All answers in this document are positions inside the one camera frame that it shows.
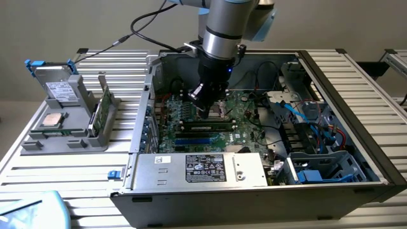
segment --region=green circuit board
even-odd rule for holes
[[[162,113],[160,118],[160,153],[180,153],[180,152],[228,152],[231,147],[235,148],[248,147],[251,152],[259,152],[262,155],[267,154],[267,146],[264,139],[259,139],[258,143],[251,138],[251,132],[255,136],[259,135],[260,129],[258,126],[251,124],[244,117],[246,110],[254,112],[254,105],[248,101],[242,101],[242,97],[247,98],[248,94],[242,91],[232,92],[226,100],[218,102],[211,107],[210,118],[203,120],[198,116],[196,107],[191,102],[183,102],[178,97],[171,96],[166,102],[164,114]],[[208,144],[176,144],[176,140],[187,140],[188,138],[179,138],[176,134],[183,133],[180,131],[180,121],[231,121],[235,120],[234,125],[236,126],[232,132],[211,133],[206,138]]]

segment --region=warning label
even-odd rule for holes
[[[223,155],[186,155],[188,183],[227,181]]]
[[[59,102],[76,102],[78,97],[68,82],[47,83],[47,86]]]

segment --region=robotic arm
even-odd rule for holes
[[[272,0],[170,0],[200,7],[198,50],[200,82],[188,96],[202,118],[226,92],[236,56],[244,56],[242,39],[263,41],[274,20]]]

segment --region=motherboard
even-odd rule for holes
[[[175,95],[156,107],[159,153],[247,151],[259,152],[262,157],[268,154],[262,129],[248,122],[251,114],[255,116],[250,93],[231,92],[212,105],[207,119],[198,116],[192,102],[184,102]]]

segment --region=wall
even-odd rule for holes
[[[24,68],[27,58],[64,61],[78,48],[102,49],[130,32],[130,23],[160,0],[2,0],[0,99],[39,101],[42,87]],[[385,48],[407,49],[406,0],[275,0],[272,31],[250,48],[344,48],[356,60],[375,61]],[[176,7],[144,30],[180,46],[196,38],[198,10]],[[158,49],[132,38],[120,49]],[[394,96],[407,82],[395,74],[381,80]]]

